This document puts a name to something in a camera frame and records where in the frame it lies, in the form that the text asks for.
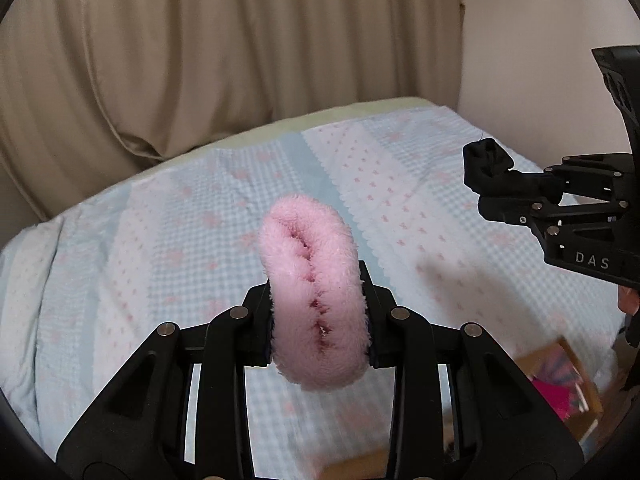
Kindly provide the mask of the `person's right hand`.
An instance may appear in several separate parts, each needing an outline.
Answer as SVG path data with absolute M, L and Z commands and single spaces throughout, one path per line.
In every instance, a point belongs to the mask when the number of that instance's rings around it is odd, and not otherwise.
M 625 314 L 634 316 L 640 309 L 639 293 L 635 289 L 620 286 L 618 288 L 617 307 Z

